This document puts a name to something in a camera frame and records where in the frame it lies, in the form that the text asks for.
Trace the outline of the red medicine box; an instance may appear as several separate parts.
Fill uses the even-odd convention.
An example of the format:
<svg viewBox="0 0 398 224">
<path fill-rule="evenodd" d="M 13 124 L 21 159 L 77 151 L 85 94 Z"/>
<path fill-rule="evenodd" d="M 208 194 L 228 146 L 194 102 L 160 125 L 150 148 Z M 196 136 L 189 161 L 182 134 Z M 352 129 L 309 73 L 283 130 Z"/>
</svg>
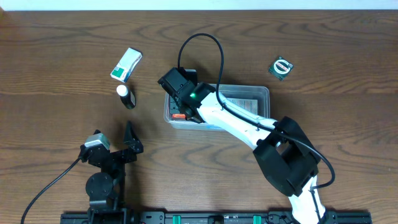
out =
<svg viewBox="0 0 398 224">
<path fill-rule="evenodd" d="M 186 119 L 184 114 L 172 114 L 172 119 Z"/>
</svg>

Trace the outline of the blue fever patch box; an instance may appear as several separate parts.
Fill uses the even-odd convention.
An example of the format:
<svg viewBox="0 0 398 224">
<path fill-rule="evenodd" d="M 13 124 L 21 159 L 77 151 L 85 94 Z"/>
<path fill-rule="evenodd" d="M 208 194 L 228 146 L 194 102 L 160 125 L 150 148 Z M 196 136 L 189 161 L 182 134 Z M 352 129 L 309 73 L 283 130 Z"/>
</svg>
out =
<svg viewBox="0 0 398 224">
<path fill-rule="evenodd" d="M 212 124 L 207 124 L 205 126 L 206 129 L 210 129 L 210 130 L 216 130 L 216 131 L 224 131 L 223 128 L 216 126 L 216 125 L 212 125 Z"/>
</svg>

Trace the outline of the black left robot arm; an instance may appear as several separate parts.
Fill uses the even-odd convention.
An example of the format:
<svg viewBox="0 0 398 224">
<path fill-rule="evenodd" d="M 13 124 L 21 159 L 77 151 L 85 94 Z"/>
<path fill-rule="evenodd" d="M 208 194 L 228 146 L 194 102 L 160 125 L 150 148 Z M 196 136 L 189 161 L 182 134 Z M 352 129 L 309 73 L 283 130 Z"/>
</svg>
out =
<svg viewBox="0 0 398 224">
<path fill-rule="evenodd" d="M 124 202 L 125 165 L 136 161 L 137 155 L 144 152 L 144 146 L 130 121 L 126 124 L 123 141 L 126 149 L 111 152 L 108 138 L 96 130 L 80 146 L 78 157 L 81 161 L 100 168 L 85 185 L 90 200 L 86 220 L 89 224 L 139 222 L 139 215 L 126 208 Z"/>
</svg>

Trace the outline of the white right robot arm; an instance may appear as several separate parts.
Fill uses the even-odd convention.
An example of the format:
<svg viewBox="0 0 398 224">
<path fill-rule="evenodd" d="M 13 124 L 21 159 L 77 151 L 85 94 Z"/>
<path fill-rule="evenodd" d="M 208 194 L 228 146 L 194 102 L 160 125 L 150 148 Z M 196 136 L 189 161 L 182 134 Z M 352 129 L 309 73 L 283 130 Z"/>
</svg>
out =
<svg viewBox="0 0 398 224">
<path fill-rule="evenodd" d="M 247 144 L 267 181 L 289 198 L 299 223 L 321 223 L 318 164 L 325 161 L 296 121 L 265 118 L 235 105 L 218 85 L 196 83 L 195 74 L 172 68 L 158 84 L 174 99 L 186 119 L 220 127 Z"/>
</svg>

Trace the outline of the clear plastic container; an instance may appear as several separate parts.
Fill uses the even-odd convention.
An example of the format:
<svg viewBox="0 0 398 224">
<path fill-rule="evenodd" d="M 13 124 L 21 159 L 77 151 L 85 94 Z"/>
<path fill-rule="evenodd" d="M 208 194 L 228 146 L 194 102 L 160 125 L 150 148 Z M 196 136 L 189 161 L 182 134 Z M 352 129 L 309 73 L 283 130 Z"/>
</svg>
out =
<svg viewBox="0 0 398 224">
<path fill-rule="evenodd" d="M 270 118 L 269 90 L 264 86 L 248 85 L 220 85 L 220 93 L 232 103 L 259 116 Z M 175 129 L 190 129 L 201 131 L 215 131 L 206 129 L 208 123 L 194 123 L 185 119 L 172 119 L 172 114 L 179 112 L 174 99 L 165 94 L 164 120 Z"/>
</svg>

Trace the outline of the dark bottle white cap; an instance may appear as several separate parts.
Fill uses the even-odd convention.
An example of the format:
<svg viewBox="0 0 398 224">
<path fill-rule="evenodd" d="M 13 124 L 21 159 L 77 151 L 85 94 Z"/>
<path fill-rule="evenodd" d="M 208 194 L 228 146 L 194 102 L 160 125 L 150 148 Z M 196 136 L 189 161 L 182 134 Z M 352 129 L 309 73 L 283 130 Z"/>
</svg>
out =
<svg viewBox="0 0 398 224">
<path fill-rule="evenodd" d="M 126 85 L 119 85 L 116 88 L 116 92 L 119 95 L 123 105 L 131 110 L 136 106 L 136 98 L 132 91 Z"/>
</svg>

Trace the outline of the white green medicine box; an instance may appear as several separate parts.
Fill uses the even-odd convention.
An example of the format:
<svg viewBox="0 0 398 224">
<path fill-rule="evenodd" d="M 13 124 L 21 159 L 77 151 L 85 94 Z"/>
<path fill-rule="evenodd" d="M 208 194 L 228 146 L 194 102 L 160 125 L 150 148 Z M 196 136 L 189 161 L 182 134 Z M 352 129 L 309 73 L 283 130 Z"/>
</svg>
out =
<svg viewBox="0 0 398 224">
<path fill-rule="evenodd" d="M 125 51 L 124 55 L 121 57 L 118 64 L 110 73 L 110 76 L 113 79 L 126 83 L 141 58 L 142 53 L 140 51 L 128 48 Z"/>
</svg>

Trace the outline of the green Zam-Buk ointment box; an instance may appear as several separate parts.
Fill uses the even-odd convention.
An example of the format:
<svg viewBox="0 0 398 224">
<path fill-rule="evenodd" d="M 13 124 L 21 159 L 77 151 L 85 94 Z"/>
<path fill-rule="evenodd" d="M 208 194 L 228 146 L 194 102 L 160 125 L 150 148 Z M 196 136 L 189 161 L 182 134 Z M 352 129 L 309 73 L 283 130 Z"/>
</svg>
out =
<svg viewBox="0 0 398 224">
<path fill-rule="evenodd" d="M 285 58 L 278 56 L 269 67 L 268 72 L 280 81 L 283 81 L 293 70 L 293 68 L 294 65 L 292 63 Z"/>
</svg>

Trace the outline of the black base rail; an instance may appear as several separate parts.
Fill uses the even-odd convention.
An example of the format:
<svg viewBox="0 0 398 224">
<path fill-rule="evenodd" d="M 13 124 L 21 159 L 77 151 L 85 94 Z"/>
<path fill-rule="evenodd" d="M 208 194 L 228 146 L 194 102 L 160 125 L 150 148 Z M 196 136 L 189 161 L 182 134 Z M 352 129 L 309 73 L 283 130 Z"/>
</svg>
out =
<svg viewBox="0 0 398 224">
<path fill-rule="evenodd" d="M 168 213 L 142 212 L 130 217 L 123 215 L 87 213 L 64 213 L 60 216 L 61 224 L 79 223 L 140 223 L 140 224 L 291 224 L 298 221 L 291 212 L 268 213 Z"/>
</svg>

